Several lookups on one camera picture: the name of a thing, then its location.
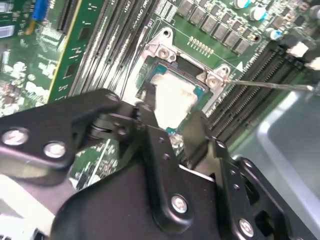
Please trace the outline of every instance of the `motherboard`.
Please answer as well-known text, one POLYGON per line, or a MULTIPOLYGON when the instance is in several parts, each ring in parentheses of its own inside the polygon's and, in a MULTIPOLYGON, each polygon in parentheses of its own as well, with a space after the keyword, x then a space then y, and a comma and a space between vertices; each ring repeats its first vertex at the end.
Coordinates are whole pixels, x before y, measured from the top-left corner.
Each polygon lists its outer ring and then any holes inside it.
MULTIPOLYGON (((233 148, 287 94, 225 84, 319 83, 317 0, 0 1, 0 117, 107 88, 131 104, 156 88, 155 115, 188 166, 195 111, 233 148)), ((120 168, 113 139, 77 154, 77 189, 120 168)))

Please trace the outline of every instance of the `screw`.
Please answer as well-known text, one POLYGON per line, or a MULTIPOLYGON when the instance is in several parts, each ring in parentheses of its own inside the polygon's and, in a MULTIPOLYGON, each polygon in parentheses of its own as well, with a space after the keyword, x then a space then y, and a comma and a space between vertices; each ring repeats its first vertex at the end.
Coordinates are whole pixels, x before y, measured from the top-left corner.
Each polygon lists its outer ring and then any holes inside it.
POLYGON ((247 235, 250 238, 254 236, 254 229, 252 228, 251 224, 247 220, 241 218, 239 221, 239 224, 242 232, 245 235, 247 235))
POLYGON ((237 184, 233 184, 233 187, 234 187, 235 190, 239 190, 240 189, 239 185, 237 185, 237 184))
POLYGON ((164 160, 166 160, 166 161, 168 161, 169 159, 170 159, 170 156, 169 156, 169 154, 163 154, 163 159, 164 160))
POLYGON ((9 130, 2 136, 3 143, 10 146, 18 146, 24 144, 27 140, 28 134, 24 129, 9 130))
POLYGON ((171 204, 174 210, 176 210, 180 214, 184 214, 188 210, 186 201, 180 196, 174 195, 171 198, 171 204))
POLYGON ((160 49, 159 50, 159 57, 162 59, 166 59, 168 57, 169 53, 166 49, 160 49))
POLYGON ((62 142, 51 142, 44 146, 43 151, 48 157, 58 159, 65 155, 67 149, 62 142))
POLYGON ((223 144, 222 141, 217 140, 216 143, 217 143, 220 147, 222 147, 222 148, 224 148, 224 149, 226 148, 226 146, 223 144))
POLYGON ((112 101, 118 101, 118 97, 112 93, 108 93, 106 97, 112 101))
POLYGON ((244 164, 247 165, 249 168, 252 168, 252 164, 248 160, 243 160, 244 164))

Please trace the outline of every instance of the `screwdriver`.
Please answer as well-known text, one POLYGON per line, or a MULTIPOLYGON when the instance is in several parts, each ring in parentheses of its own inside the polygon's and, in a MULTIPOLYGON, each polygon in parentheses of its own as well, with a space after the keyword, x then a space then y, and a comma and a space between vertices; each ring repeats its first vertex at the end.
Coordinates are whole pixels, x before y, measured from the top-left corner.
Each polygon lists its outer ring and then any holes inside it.
POLYGON ((304 91, 313 94, 320 94, 319 87, 313 87, 310 85, 299 85, 299 84, 277 84, 270 82, 254 82, 254 81, 241 81, 241 80, 228 80, 225 79, 224 82, 226 84, 231 85, 244 85, 244 86, 253 86, 253 87, 262 87, 262 88, 270 88, 270 89, 280 89, 280 90, 288 90, 288 91, 304 91))

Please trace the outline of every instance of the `capacitor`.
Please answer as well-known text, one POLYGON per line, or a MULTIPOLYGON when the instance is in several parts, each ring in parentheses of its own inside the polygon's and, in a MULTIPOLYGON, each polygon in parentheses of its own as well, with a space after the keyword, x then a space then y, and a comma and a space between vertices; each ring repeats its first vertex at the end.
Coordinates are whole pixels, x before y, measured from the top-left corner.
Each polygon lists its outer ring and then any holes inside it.
POLYGON ((310 17, 313 19, 319 19, 320 20, 320 5, 313 6, 310 9, 310 17))
POLYGON ((282 32, 272 27, 269 27, 265 30, 265 35, 271 40, 276 41, 282 37, 282 32))
POLYGON ((250 11, 250 19, 254 21, 261 21, 267 16, 267 10, 264 7, 255 6, 250 11))
POLYGON ((250 5, 251 0, 233 0, 236 9, 245 9, 250 5))

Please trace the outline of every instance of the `black metal arm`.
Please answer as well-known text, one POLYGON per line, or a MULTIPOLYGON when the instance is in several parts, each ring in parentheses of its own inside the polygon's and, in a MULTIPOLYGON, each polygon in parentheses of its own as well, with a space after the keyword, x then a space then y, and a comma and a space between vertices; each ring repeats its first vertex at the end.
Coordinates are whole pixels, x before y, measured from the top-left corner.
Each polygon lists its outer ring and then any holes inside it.
POLYGON ((78 151, 107 138, 120 143, 123 169, 66 201, 52 239, 316 239, 251 161, 231 159, 200 113, 185 128, 185 152, 190 169, 212 178, 179 167, 147 103, 100 89, 0 118, 0 172, 29 184, 58 185, 78 151), (8 139, 12 130, 18 136, 8 139), (126 235, 119 219, 123 228, 141 225, 126 235))

